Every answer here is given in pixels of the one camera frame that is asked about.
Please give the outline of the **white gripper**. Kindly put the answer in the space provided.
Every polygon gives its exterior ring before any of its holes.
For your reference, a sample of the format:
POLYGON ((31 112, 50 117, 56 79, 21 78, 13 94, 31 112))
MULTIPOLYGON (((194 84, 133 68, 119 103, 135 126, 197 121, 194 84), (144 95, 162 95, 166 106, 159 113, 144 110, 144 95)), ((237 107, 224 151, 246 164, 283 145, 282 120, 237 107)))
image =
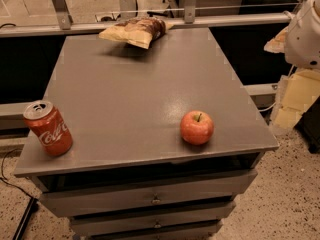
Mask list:
POLYGON ((320 97, 320 0, 307 0, 288 28, 269 40, 264 50, 284 52, 288 63, 306 68, 284 77, 276 95, 272 125, 289 130, 320 97))

